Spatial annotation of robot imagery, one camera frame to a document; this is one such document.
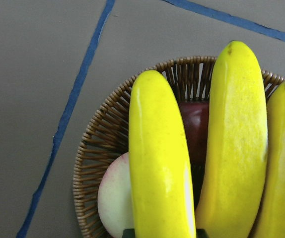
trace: banana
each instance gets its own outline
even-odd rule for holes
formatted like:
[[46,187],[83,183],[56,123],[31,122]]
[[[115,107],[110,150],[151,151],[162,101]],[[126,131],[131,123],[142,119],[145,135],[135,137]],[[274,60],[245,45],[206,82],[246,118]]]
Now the banana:
[[218,56],[210,91],[204,182],[198,229],[210,238],[246,238],[263,192],[267,162],[266,99],[261,69],[243,42]]
[[285,82],[267,102],[269,157],[265,192],[253,237],[285,238]]
[[195,238],[183,122],[169,83],[155,70],[133,84],[129,161],[136,238]]

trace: wicker basket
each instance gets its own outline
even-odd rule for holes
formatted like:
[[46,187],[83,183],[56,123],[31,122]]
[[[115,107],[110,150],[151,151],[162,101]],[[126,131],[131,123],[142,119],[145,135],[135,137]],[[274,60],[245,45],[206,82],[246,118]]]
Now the wicker basket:
[[[170,83],[177,101],[209,100],[216,57],[194,56],[158,63],[153,67]],[[99,107],[80,142],[73,175],[76,215],[84,238],[110,238],[97,211],[97,192],[108,166],[128,151],[128,112],[133,82],[121,84]],[[285,78],[262,70],[266,98]]]

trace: yellow banana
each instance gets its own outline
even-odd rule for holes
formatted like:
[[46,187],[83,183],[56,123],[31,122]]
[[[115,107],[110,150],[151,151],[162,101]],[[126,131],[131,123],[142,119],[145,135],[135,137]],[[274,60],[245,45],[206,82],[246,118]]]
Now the yellow banana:
[[267,102],[269,157],[265,192],[253,237],[285,238],[285,82]]
[[129,160],[136,238],[195,238],[183,122],[169,83],[155,70],[133,85]]
[[268,139],[261,69],[243,42],[230,42],[216,60],[209,112],[197,228],[210,238],[246,238],[263,192]]

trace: gray surface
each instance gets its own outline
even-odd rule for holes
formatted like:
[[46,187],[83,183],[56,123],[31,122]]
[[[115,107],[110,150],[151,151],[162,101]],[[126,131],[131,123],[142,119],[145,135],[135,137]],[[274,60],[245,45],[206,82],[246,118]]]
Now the gray surface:
[[[285,31],[280,1],[194,2]],[[0,238],[15,237],[26,216],[104,4],[0,1]],[[159,0],[116,0],[27,237],[81,236],[72,201],[74,158],[90,118],[119,84],[160,61],[218,55],[230,40],[244,41],[262,68],[285,76],[282,41]]]

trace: blue tape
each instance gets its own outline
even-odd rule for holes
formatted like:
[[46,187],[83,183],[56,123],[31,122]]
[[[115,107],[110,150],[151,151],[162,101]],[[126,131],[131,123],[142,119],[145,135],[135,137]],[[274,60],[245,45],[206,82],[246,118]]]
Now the blue tape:
[[163,1],[168,2],[174,6],[183,8],[185,10],[189,10],[201,14],[203,16],[211,17],[213,19],[223,21],[285,42],[285,32],[268,28],[266,26],[257,24],[253,21],[249,21],[237,16],[232,16],[228,13],[217,11],[212,8],[208,8],[187,0],[163,0]]
[[76,105],[78,96],[80,94],[81,88],[83,86],[83,83],[85,81],[85,78],[87,76],[88,68],[92,63],[92,60],[95,55],[95,51],[98,46],[98,42],[100,39],[101,32],[103,30],[103,27],[105,25],[105,22],[112,11],[112,8],[114,6],[115,0],[107,0],[105,4],[105,8],[98,20],[97,26],[95,28],[94,34],[91,38],[90,44],[87,48],[86,54],[84,56],[84,59],[82,61],[81,67],[79,69],[79,73],[75,79],[74,86],[71,90],[69,100],[67,102],[67,105],[65,107],[65,110],[60,118],[58,130],[54,135],[53,138],[53,147],[51,151],[51,155],[48,161],[48,164],[46,166],[46,169],[44,171],[44,174],[42,176],[41,182],[37,188],[37,190],[33,193],[31,204],[28,210],[28,214],[22,224],[22,227],[20,228],[19,232],[17,233],[17,238],[25,238],[27,235],[27,232],[29,230],[33,215],[35,213],[35,210],[38,206],[38,202],[40,200],[43,188],[45,186],[46,180],[48,178],[48,175],[50,173],[52,164],[54,162],[54,159],[57,155],[58,149],[60,147],[61,141],[63,139],[64,133],[66,131],[66,128],[68,126],[68,123],[70,121],[72,112],[74,110],[74,107]]

